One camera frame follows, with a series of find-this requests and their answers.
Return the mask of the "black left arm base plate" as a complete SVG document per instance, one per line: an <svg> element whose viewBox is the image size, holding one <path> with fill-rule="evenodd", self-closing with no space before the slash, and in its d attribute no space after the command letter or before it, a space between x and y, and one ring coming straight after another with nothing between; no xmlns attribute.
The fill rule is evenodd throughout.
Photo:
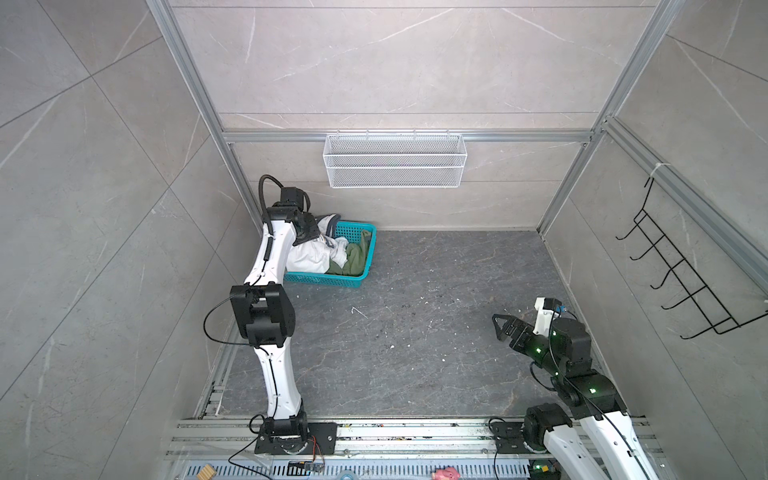
<svg viewBox="0 0 768 480"><path fill-rule="evenodd" d="M339 425L334 422L271 420L260 428L254 452L271 455L331 455Z"/></svg>

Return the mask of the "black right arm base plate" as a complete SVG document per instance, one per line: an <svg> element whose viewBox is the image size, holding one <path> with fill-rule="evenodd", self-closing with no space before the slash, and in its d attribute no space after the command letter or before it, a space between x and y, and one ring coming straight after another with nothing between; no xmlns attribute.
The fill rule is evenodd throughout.
<svg viewBox="0 0 768 480"><path fill-rule="evenodd" d="M572 428L573 423L553 423L548 420L524 418L522 421L507 421L499 417L488 420L491 433L499 454L547 454L544 438L558 426Z"/></svg>

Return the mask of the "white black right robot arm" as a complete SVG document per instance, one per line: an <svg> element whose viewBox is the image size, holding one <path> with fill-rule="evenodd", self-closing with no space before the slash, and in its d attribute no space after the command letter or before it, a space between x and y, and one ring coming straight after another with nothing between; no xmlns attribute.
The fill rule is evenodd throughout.
<svg viewBox="0 0 768 480"><path fill-rule="evenodd" d="M570 479L656 479L613 382L592 367L586 327L568 312L554 311L540 326L512 316L491 317L496 337L550 375L563 406L530 407L522 437L532 452L551 454Z"/></svg>

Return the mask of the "white navy-trimmed tank top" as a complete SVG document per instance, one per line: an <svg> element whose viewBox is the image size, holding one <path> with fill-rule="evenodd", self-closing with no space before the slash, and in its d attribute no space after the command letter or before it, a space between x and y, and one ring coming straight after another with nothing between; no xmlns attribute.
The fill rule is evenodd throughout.
<svg viewBox="0 0 768 480"><path fill-rule="evenodd" d="M341 215L338 213L325 214L315 217L321 231L321 236L315 240L294 246L287 257L287 271L299 273L326 274L332 257L342 257L338 263L346 260L344 247L339 247L336 240L338 223Z"/></svg>

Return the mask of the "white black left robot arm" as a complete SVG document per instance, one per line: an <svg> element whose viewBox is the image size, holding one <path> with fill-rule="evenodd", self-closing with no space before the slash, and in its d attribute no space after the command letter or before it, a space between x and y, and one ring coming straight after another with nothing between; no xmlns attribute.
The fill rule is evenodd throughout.
<svg viewBox="0 0 768 480"><path fill-rule="evenodd" d="M260 177L257 189L265 232L248 277L231 287L226 301L242 338L238 344L257 356L266 387L268 405L257 441L297 450L310 440L310 432L291 360L296 313L284 276L293 247L318 238L321 231L304 190L269 174Z"/></svg>

